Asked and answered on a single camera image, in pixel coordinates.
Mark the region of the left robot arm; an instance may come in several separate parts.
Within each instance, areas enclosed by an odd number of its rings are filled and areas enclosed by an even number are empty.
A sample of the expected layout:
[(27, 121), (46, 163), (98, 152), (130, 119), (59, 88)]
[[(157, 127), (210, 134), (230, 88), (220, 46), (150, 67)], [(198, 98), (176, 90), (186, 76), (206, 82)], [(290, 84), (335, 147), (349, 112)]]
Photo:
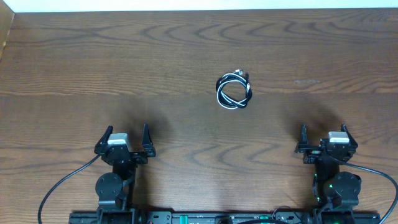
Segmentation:
[(96, 182), (95, 190), (99, 197), (97, 208), (98, 223), (146, 223), (144, 212), (132, 202), (136, 170), (139, 165), (148, 163), (156, 156), (150, 138), (148, 124), (144, 124), (141, 151), (133, 151), (126, 133), (113, 133), (108, 126), (95, 145), (95, 154), (112, 167)]

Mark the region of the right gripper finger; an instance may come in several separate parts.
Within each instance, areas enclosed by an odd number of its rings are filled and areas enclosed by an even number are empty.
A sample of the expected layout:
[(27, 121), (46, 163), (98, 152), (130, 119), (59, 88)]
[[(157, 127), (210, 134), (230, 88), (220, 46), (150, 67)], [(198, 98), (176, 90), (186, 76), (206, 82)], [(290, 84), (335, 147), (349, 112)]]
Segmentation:
[(304, 153), (310, 149), (308, 136), (307, 136), (307, 128), (303, 124), (300, 130), (300, 136), (295, 148), (296, 153)]
[(345, 123), (341, 124), (341, 131), (345, 132), (348, 136), (349, 139), (349, 144), (352, 148), (357, 149), (358, 148), (358, 143), (354, 140), (354, 138), (352, 137), (352, 135), (349, 133), (348, 128), (346, 127)]

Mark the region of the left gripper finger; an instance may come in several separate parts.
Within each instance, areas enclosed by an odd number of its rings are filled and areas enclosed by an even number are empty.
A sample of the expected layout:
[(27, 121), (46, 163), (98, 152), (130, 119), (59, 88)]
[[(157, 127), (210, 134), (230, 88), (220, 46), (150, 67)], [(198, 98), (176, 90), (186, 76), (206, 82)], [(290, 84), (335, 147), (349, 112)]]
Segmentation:
[(108, 149), (108, 139), (113, 133), (113, 126), (108, 126), (102, 137), (96, 143), (94, 153), (97, 155), (103, 155)]
[(150, 138), (149, 126), (147, 123), (144, 124), (143, 135), (142, 135), (142, 147), (144, 148), (144, 152), (147, 154), (147, 157), (156, 156), (156, 150)]

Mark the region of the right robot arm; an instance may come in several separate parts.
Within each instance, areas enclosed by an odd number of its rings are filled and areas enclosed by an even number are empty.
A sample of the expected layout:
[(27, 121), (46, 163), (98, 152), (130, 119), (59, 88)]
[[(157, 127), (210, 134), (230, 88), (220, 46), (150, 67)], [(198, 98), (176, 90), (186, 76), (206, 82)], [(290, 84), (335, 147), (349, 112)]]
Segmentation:
[(340, 131), (330, 131), (319, 145), (309, 143), (306, 126), (300, 130), (295, 148), (303, 154), (304, 164), (315, 166), (312, 192), (318, 206), (303, 214), (303, 223), (354, 223), (353, 208), (358, 205), (361, 178), (356, 174), (341, 171), (358, 147), (345, 124)]

